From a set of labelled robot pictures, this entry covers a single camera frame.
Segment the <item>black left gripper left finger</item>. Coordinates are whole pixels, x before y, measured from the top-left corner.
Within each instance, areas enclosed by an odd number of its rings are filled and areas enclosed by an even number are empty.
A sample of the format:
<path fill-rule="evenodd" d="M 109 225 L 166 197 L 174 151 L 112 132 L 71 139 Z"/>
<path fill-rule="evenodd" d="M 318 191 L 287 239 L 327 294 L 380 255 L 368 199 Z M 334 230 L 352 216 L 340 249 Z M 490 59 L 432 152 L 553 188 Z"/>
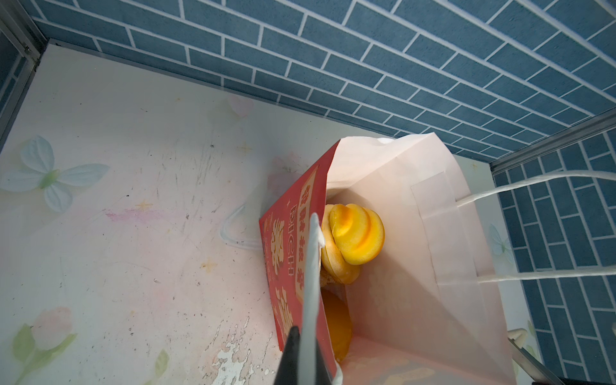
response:
<path fill-rule="evenodd" d="M 298 355 L 301 342 L 299 328 L 290 328 L 274 385 L 296 385 L 298 383 Z"/>

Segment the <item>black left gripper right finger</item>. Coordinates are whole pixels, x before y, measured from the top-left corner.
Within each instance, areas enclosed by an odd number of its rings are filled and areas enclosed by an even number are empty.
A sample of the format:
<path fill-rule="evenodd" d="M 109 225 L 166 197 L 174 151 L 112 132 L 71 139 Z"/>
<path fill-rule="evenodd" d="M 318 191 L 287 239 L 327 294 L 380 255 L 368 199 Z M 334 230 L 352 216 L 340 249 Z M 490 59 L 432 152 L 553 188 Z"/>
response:
<path fill-rule="evenodd" d="M 319 341 L 315 341 L 315 380 L 314 385 L 332 385 L 332 377 L 322 356 Z"/>

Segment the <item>red paper gift bag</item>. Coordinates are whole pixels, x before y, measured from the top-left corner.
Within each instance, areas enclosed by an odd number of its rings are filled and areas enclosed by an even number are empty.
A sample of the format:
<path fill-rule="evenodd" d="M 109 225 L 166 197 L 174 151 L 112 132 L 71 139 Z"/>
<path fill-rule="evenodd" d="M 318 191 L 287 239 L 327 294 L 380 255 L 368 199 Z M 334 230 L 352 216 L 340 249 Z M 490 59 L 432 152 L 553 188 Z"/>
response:
<path fill-rule="evenodd" d="M 501 276 L 477 196 L 437 135 L 292 141 L 270 133 L 251 146 L 266 175 L 221 236 L 263 252 L 282 353 L 290 328 L 300 331 L 297 384 L 314 383 L 316 340 L 332 383 L 515 383 Z M 328 204 L 360 205 L 384 225 L 382 251 L 350 285 L 321 285 Z M 351 316 L 341 364 L 322 290 Z"/>

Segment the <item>yellow striped bread roll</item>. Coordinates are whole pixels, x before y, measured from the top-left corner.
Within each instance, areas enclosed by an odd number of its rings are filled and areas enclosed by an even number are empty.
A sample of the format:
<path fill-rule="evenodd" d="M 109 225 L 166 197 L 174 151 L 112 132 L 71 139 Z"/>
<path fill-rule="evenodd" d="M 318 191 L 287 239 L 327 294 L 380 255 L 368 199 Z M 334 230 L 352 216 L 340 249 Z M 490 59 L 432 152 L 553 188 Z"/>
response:
<path fill-rule="evenodd" d="M 361 266 L 382 251 L 385 229 L 380 216 L 356 204 L 328 204 L 323 215 L 321 249 L 321 285 L 350 285 Z"/>

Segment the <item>metal food tongs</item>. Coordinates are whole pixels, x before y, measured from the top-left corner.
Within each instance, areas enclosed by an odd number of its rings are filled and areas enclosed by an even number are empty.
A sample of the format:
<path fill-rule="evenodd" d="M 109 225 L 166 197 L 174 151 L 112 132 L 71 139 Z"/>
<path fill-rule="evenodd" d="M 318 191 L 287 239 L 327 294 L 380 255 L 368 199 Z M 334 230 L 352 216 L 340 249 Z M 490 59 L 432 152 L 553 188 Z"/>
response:
<path fill-rule="evenodd" d="M 513 361 L 533 380 L 533 384 L 564 385 L 562 380 L 523 347 L 527 337 L 526 329 L 514 329 L 507 332 Z"/>

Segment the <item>white fabric butterfly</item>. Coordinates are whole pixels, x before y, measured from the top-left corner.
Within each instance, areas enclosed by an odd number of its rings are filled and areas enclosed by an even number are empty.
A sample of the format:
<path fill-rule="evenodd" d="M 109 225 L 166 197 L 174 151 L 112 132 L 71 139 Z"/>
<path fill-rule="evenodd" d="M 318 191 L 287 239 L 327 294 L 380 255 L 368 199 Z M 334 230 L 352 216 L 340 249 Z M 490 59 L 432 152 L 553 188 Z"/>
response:
<path fill-rule="evenodd" d="M 55 213 L 65 213 L 73 203 L 71 187 L 91 187 L 109 171 L 103 164 L 86 164 L 61 170 L 51 144 L 36 136 L 20 151 L 23 167 L 1 177 L 1 190 L 25 193 L 38 189 L 46 205 Z"/>

